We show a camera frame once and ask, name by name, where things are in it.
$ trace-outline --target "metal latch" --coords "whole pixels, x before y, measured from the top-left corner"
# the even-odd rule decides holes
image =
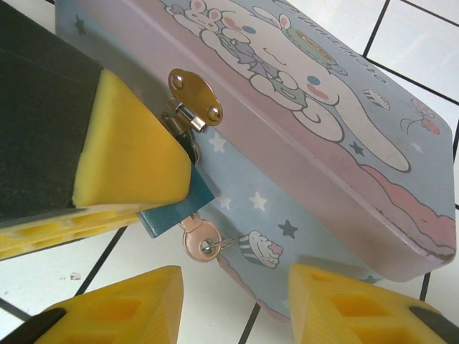
[[[185,130],[202,132],[207,125],[222,122],[223,109],[212,88],[198,74],[174,69],[169,73],[172,97],[168,106],[177,114]]]

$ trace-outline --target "yellow plastic wedge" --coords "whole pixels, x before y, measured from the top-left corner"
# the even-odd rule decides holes
[[[188,194],[190,176],[185,150],[118,76],[103,70],[74,205],[172,204]]]
[[[174,344],[182,302],[181,268],[162,267],[53,305],[67,314],[36,344]]]
[[[289,288],[298,344],[444,343],[410,307],[438,311],[411,297],[303,264],[290,267]]]

